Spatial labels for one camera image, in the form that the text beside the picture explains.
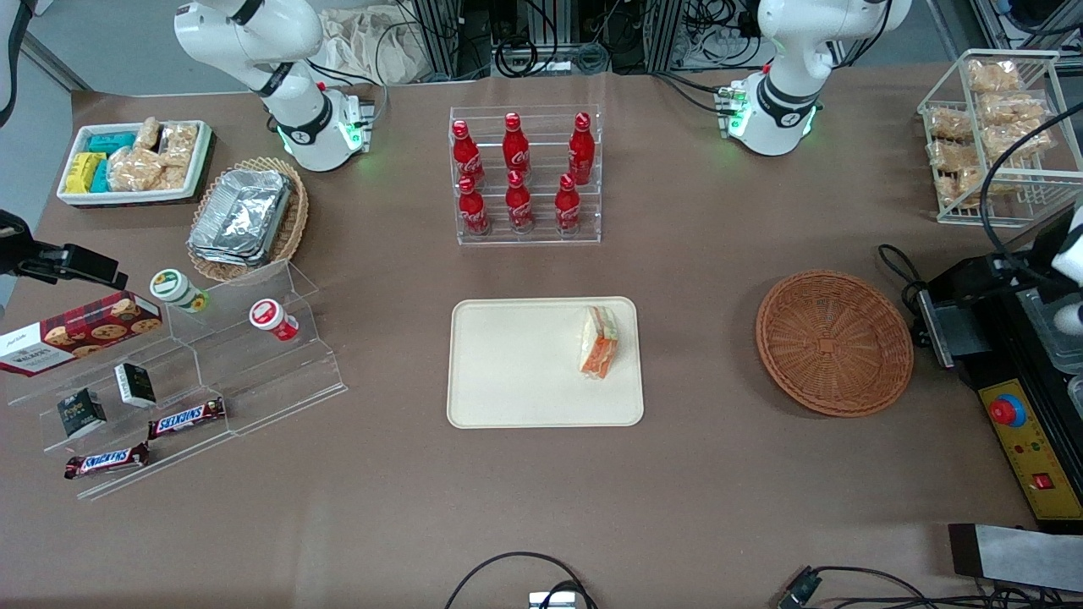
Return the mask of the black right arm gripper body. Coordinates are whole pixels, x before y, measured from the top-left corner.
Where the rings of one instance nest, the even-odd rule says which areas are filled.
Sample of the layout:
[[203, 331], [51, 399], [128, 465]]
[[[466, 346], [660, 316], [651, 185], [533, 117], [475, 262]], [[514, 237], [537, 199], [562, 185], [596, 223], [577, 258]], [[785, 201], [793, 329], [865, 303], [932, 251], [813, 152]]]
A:
[[1, 211], [1, 274], [17, 275], [19, 265], [36, 257], [30, 225], [15, 213]]

